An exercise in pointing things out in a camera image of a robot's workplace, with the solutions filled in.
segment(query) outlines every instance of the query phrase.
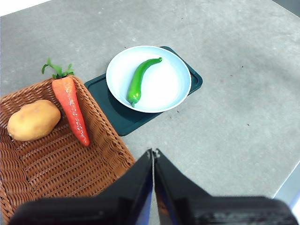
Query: plate rim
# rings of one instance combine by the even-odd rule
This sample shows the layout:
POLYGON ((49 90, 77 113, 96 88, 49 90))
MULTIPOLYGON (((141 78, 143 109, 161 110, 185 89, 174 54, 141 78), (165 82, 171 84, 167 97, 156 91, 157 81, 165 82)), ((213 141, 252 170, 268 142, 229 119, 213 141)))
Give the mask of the plate rim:
POLYGON ((133 46, 133 47, 124 49, 123 51, 121 51, 121 52, 119 52, 118 54, 116 54, 116 55, 110 60, 108 66, 107 66, 107 69, 106 69, 106 84, 107 84, 107 87, 108 87, 109 91, 110 91, 111 94, 114 96, 114 98, 115 98, 116 100, 118 100, 121 104, 123 104, 124 106, 126 106, 126 107, 128 107, 128 108, 130 108, 130 109, 132 109, 132 110, 142 112, 142 113, 162 113, 162 112, 165 112, 165 111, 168 111, 168 110, 171 110, 171 109, 177 107, 178 105, 180 105, 180 104, 187 98, 187 96, 188 96, 188 94, 189 94, 189 91, 191 90, 192 77, 191 77, 191 74, 190 74, 190 72, 189 72, 189 69, 188 69, 186 63, 185 63, 178 55, 174 54, 173 52, 171 52, 171 51, 169 51, 169 50, 167 50, 167 49, 161 48, 161 47, 153 46, 153 45, 138 45, 138 46, 133 46), (188 90, 187 90, 185 96, 182 98, 182 100, 180 100, 180 101, 179 101, 178 103, 176 103, 175 105, 172 105, 172 106, 170 106, 170 107, 168 107, 168 108, 166 108, 166 109, 162 109, 162 110, 143 110, 143 109, 138 109, 138 108, 134 108, 134 107, 132 107, 132 106, 130 106, 130 105, 127 105, 126 103, 124 103, 123 101, 121 101, 120 99, 118 99, 118 98, 115 96, 115 94, 112 92, 111 86, 110 86, 109 81, 108 81, 109 79, 107 79, 107 74, 108 74, 107 72, 108 72, 109 69, 111 68, 111 62, 112 62, 115 58, 117 58, 120 54, 122 54, 122 53, 124 53, 124 52, 126 52, 126 51, 128 51, 128 50, 132 50, 132 49, 134 49, 134 48, 141 48, 141 47, 157 48, 157 49, 162 50, 162 51, 167 51, 169 54, 172 54, 172 55, 175 56, 177 59, 179 59, 179 60, 183 63, 184 67, 186 68, 187 73, 188 73, 188 76, 189 76, 189 88, 188 88, 188 90))

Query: carrot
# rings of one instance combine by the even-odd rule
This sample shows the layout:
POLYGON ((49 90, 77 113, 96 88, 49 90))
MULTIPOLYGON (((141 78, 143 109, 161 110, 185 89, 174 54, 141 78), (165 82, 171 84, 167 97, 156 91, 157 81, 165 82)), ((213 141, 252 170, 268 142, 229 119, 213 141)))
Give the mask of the carrot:
POLYGON ((66 113, 72 132, 84 146, 88 146, 90 139, 78 104, 75 83, 71 77, 67 76, 74 74, 73 69, 71 69, 72 64, 68 66, 66 72, 62 73, 61 67, 53 65, 50 59, 48 59, 47 64, 42 68, 42 74, 44 74, 47 66, 52 67, 57 72, 56 75, 52 75, 54 78, 52 89, 66 113))

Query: potato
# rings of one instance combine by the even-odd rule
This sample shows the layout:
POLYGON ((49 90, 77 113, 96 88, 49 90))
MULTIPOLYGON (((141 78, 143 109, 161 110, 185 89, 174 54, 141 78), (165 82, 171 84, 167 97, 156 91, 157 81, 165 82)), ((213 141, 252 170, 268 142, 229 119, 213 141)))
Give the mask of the potato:
POLYGON ((59 109, 48 100, 27 104, 8 121, 7 130, 13 139, 32 141, 48 135, 60 120, 59 109))

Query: toy vegetable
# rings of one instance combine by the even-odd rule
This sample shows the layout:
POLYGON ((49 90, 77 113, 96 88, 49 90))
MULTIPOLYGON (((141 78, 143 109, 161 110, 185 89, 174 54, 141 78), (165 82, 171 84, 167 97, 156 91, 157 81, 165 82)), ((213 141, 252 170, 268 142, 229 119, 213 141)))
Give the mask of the toy vegetable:
POLYGON ((141 98, 141 87, 144 73, 150 66, 161 61, 161 57, 158 59, 146 60, 136 68, 127 92, 127 100, 131 103, 132 107, 134 107, 141 98))
POLYGON ((90 139, 78 104, 76 87, 73 79, 67 76, 74 75, 73 69, 71 69, 72 64, 68 66, 67 71, 62 73, 62 68, 53 65, 50 58, 48 58, 47 64, 42 68, 42 74, 44 74, 47 66, 52 67, 57 73, 52 75, 54 78, 52 81, 52 89, 67 115, 67 119, 74 135, 84 146, 88 146, 90 144, 90 139))

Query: plastic vegetable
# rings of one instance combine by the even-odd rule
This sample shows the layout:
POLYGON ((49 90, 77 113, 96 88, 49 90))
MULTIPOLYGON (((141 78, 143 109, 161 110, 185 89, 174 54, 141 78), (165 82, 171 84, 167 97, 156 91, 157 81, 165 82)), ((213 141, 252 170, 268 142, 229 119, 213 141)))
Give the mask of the plastic vegetable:
POLYGON ((88 146, 90 144, 90 139, 78 104, 75 83, 71 77, 67 76, 69 74, 74 74, 73 69, 71 69, 72 64, 68 66, 67 71, 62 72, 62 68, 53 65, 48 58, 47 64, 42 68, 42 74, 44 74, 47 66, 52 67, 57 72, 57 74, 52 75, 54 78, 52 81, 52 89, 67 115, 67 119, 74 135, 84 146, 88 146))
POLYGON ((18 141, 32 141, 47 136, 60 120, 59 109, 48 100, 26 104, 8 121, 9 135, 18 141))
POLYGON ((128 92, 127 92, 127 100, 131 103, 132 107, 140 100, 141 98, 141 86, 143 75, 146 70, 152 66, 153 64, 161 62, 163 59, 159 57, 158 59, 150 59, 145 62, 142 62, 133 75, 131 80, 128 92))

